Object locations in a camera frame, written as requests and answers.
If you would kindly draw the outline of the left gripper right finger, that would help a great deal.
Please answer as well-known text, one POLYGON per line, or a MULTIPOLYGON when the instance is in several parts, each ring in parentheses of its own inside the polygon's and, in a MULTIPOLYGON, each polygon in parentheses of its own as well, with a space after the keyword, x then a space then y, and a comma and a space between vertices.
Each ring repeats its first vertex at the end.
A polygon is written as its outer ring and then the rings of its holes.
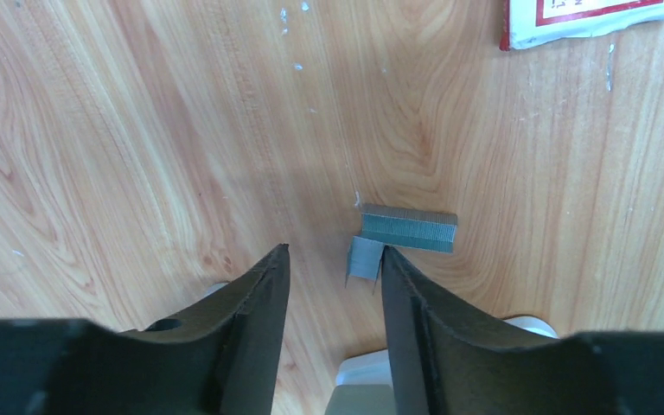
POLYGON ((664 332, 537 335, 462 300, 391 247, 381 294, 400 414, 664 414, 664 332))

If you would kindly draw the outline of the red white staple box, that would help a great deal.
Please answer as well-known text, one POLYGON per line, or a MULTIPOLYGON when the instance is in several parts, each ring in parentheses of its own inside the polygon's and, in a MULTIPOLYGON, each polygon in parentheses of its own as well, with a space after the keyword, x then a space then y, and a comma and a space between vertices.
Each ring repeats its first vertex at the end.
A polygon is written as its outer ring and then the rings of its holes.
POLYGON ((599 37, 652 21, 664 21, 664 0, 510 0, 504 3, 500 50, 599 37))

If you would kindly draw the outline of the long grey staple strip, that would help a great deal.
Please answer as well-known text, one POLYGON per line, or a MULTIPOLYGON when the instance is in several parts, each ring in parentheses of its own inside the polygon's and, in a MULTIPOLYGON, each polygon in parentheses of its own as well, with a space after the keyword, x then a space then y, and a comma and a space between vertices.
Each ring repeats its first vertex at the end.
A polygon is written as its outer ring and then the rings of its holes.
POLYGON ((361 206, 361 237, 389 246, 451 254, 456 229, 455 214, 367 203, 361 206))

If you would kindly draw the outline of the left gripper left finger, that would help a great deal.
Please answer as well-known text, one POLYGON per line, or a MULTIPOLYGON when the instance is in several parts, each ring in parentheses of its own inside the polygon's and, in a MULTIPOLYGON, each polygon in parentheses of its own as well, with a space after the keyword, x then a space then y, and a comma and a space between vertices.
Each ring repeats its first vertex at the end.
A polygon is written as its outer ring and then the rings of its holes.
POLYGON ((147 329, 0 319, 0 414, 268 414, 290 292, 274 247, 244 275, 147 329))

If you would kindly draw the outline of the grey-green stapler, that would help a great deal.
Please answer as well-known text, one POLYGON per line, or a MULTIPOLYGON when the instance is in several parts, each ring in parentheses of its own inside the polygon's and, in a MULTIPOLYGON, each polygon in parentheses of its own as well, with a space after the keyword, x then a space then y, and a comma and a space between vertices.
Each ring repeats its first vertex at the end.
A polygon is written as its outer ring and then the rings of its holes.
MULTIPOLYGON (((503 322, 550 338, 554 328, 536 316, 513 316, 503 322)), ((345 360, 324 414, 396 414, 392 369, 387 349, 345 360)))

